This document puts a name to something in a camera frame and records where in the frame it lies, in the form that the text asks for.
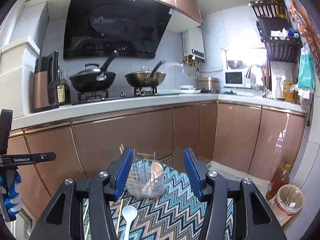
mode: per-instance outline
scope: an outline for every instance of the chopstick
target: chopstick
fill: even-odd
[[[89,203],[87,204],[87,207],[85,208],[84,215],[83,215],[83,221],[85,219],[85,215],[87,214],[88,208],[89,208]]]
[[[117,229],[116,229],[116,234],[117,234],[117,236],[118,236],[119,225],[120,225],[120,217],[121,217],[121,211],[122,211],[122,204],[123,204],[123,199],[121,200],[120,210],[119,210],[119,215],[118,215],[118,223],[117,223]]]
[[[87,240],[89,227],[90,227],[90,219],[88,220],[88,226],[87,226],[87,231],[85,232],[84,240]]]
[[[119,146],[120,152],[121,154],[124,151],[124,146],[123,144],[121,144],[121,146]],[[118,223],[117,223],[117,228],[116,228],[116,234],[118,236],[118,231],[119,231],[119,225],[120,225],[120,217],[121,217],[121,211],[122,211],[122,204],[123,204],[123,199],[121,199],[121,204],[120,204],[120,210],[119,210],[119,214],[118,214]]]

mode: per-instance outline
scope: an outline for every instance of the robotic arm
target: robotic arm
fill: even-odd
[[[55,160],[55,154],[6,155],[12,112],[11,117],[7,110],[5,115],[4,118],[2,111],[0,176],[5,191],[2,190],[0,194],[0,239],[15,240],[4,221],[14,221],[20,207],[16,185],[21,179],[16,169],[19,165]],[[132,150],[125,148],[119,160],[112,162],[106,171],[99,172],[92,179],[77,182],[67,178],[44,209],[30,240],[84,240],[84,198],[90,202],[92,239],[117,240],[109,201],[116,201],[122,195],[132,158]],[[199,201],[207,202],[199,240],[224,239],[228,198],[233,198],[234,203],[232,240],[286,240],[271,208],[250,179],[233,181],[209,171],[205,163],[196,159],[191,148],[184,150],[183,161],[194,195]]]

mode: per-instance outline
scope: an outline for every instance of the faucet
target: faucet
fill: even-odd
[[[247,74],[245,75],[246,78],[250,78],[251,77],[251,68],[253,66],[256,66],[256,67],[259,67],[261,69],[261,72],[262,72],[262,82],[263,82],[263,91],[262,91],[262,97],[263,98],[266,98],[266,84],[265,84],[265,78],[266,78],[266,75],[264,74],[264,71],[263,71],[263,68],[258,65],[258,64],[253,64],[249,67],[249,70],[247,72]]]

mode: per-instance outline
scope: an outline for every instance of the teal bag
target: teal bag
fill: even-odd
[[[310,53],[301,49],[300,55],[300,68],[298,77],[298,88],[311,89],[316,91],[316,76],[314,71],[314,64]]]

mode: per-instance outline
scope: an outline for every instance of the water heater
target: water heater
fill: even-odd
[[[193,27],[182,33],[183,56],[204,63],[202,32]]]

